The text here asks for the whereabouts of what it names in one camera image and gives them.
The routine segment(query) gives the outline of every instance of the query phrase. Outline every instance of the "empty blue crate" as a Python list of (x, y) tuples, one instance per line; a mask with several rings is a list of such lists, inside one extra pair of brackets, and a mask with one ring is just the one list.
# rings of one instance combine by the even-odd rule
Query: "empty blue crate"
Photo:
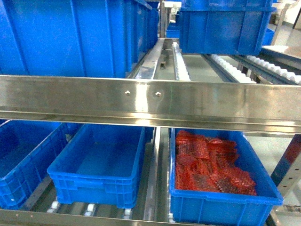
[(78, 124), (7, 121), (0, 126), (0, 206), (17, 210), (47, 175), (47, 168)]
[(132, 208), (145, 150), (145, 128), (84, 125), (48, 168), (60, 203)]
[(266, 172), (255, 151), (242, 132), (185, 129), (193, 134), (235, 141), (239, 158), (235, 165), (248, 171), (256, 183), (258, 196), (177, 190), (175, 188), (175, 137), (181, 129), (170, 133), (170, 195), (175, 221), (225, 226), (262, 226), (274, 205), (283, 198)]
[(180, 37), (180, 27), (173, 24), (169, 24), (166, 30), (167, 38), (179, 38)]
[(180, 11), (183, 53), (258, 55), (272, 0), (186, 0)]
[(265, 32), (264, 35), (264, 39), (263, 39), (263, 46), (269, 46), (272, 43), (273, 37), (274, 37), (274, 31), (271, 29), (267, 29), (267, 31)]
[(0, 73), (124, 78), (146, 52), (143, 0), (0, 0)]

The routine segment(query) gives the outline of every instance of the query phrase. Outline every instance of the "metal upright post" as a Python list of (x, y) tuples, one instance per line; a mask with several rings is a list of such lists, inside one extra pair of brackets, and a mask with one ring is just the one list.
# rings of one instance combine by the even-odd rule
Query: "metal upright post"
[(274, 33), (274, 37), (273, 37), (273, 40), (271, 42), (271, 46), (273, 46), (276, 42), (276, 39), (277, 39), (277, 36), (280, 32), (280, 29), (281, 29), (281, 26), (282, 26), (282, 23), (283, 23), (283, 20), (284, 20), (284, 17), (285, 17), (285, 14), (286, 14), (286, 11), (288, 10), (288, 8), (290, 7), (291, 4), (285, 4), (281, 14), (280, 14), (280, 18), (279, 18), (279, 22), (277, 24), (277, 27), (276, 27), (276, 30), (275, 30), (275, 33)]

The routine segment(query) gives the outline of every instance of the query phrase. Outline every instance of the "crate rim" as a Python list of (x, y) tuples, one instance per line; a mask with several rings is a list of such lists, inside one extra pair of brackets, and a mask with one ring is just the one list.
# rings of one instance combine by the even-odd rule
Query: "crate rim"
[[(79, 130), (78, 132), (73, 136), (73, 138), (70, 140), (70, 142), (66, 145), (66, 147), (64, 149), (66, 149), (68, 146), (72, 145), (72, 140), (75, 139), (77, 136), (80, 136), (80, 132), (82, 130), (85, 129), (85, 127), (89, 126), (91, 124), (85, 124), (83, 125)], [(140, 133), (140, 137), (139, 137), (139, 143), (138, 143), (138, 146), (137, 146), (137, 150), (139, 149), (139, 147), (141, 145), (143, 145), (143, 137), (145, 135), (145, 127), (142, 127), (142, 130), (141, 130), (141, 133)], [(64, 152), (64, 149), (62, 150), (62, 152), (57, 156), (56, 159), (59, 158), (60, 155), (63, 154)], [(141, 155), (141, 151), (140, 151), (140, 154), (137, 154), (136, 153), (136, 156), (135, 156), (135, 159), (134, 159), (134, 164), (133, 164), (133, 169), (132, 169), (132, 172), (131, 172), (131, 175), (128, 176), (128, 177), (114, 177), (114, 176), (97, 176), (97, 175), (85, 175), (85, 174), (77, 174), (77, 173), (68, 173), (68, 172), (62, 172), (62, 171), (58, 171), (56, 169), (56, 166), (53, 165), (53, 163), (48, 167), (48, 174), (52, 174), (54, 177), (56, 178), (59, 178), (59, 177), (69, 177), (69, 178), (85, 178), (85, 179), (99, 179), (99, 180), (133, 180), (135, 179), (136, 175), (137, 175), (137, 172), (134, 170), (137, 165), (139, 164), (139, 161), (138, 161), (138, 158), (139, 156)]]
[(182, 7), (180, 12), (275, 12), (276, 7), (221, 7), (221, 6), (209, 6), (209, 7)]

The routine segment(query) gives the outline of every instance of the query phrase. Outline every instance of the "aluminum rail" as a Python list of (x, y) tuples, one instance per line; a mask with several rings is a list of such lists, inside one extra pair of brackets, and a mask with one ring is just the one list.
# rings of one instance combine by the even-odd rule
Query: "aluminum rail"
[(143, 220), (154, 221), (156, 212), (156, 190), (157, 190), (157, 176), (158, 176), (158, 160), (159, 160), (159, 148), (160, 148), (160, 136), (161, 128), (155, 128), (153, 140), (153, 151), (150, 160), (150, 173), (147, 186), (145, 207)]
[(165, 39), (163, 38), (158, 39), (157, 43), (141, 65), (135, 79), (154, 79), (164, 40)]
[(177, 81), (190, 81), (190, 76), (187, 71), (183, 56), (180, 51), (179, 44), (173, 42), (173, 56), (174, 56), (174, 76)]

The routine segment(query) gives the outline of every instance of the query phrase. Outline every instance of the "floor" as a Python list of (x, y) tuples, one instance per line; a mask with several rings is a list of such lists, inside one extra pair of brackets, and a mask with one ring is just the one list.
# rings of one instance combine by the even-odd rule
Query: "floor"
[[(269, 25), (269, 28), (275, 29), (275, 26)], [(282, 26), (279, 36), (276, 40), (277, 45), (300, 46), (301, 31)], [(206, 61), (198, 55), (184, 55), (184, 61), (190, 73), (192, 81), (202, 82), (222, 82), (218, 75), (211, 69)], [(238, 63), (233, 59), (223, 56), (225, 60), (233, 66)], [(173, 61), (170, 58), (166, 60), (166, 69), (158, 70), (157, 79), (174, 80)], [(284, 137), (258, 137), (247, 136), (252, 147), (256, 151), (262, 161), (267, 172), (271, 174), (291, 142), (291, 138)], [(286, 197), (285, 204), (300, 205), (301, 201), (301, 183), (299, 183), (293, 191)], [(301, 216), (292, 217), (277, 214), (283, 226), (301, 226)]]

